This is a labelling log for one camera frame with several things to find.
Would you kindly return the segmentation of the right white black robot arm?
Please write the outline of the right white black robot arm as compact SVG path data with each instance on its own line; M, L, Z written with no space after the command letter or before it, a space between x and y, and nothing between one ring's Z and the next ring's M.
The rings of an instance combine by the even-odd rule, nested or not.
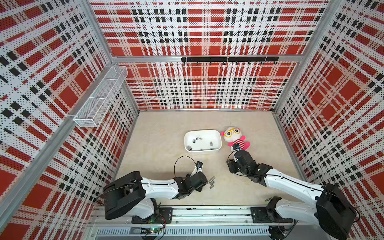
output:
M304 182L266 164L258 164L245 150L233 151L227 159L229 171L264 187L285 192L298 202L273 197L268 206L270 218L293 219L319 226L329 236L345 240L360 213L333 184Z

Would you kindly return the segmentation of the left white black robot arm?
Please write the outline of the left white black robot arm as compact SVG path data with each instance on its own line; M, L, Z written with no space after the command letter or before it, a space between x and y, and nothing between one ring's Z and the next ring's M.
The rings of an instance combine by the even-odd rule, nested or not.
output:
M194 191L201 192L207 183L207 177L199 171L166 181L131 172L103 188L105 219L117 219L127 213L147 219L155 213L156 199L181 200Z

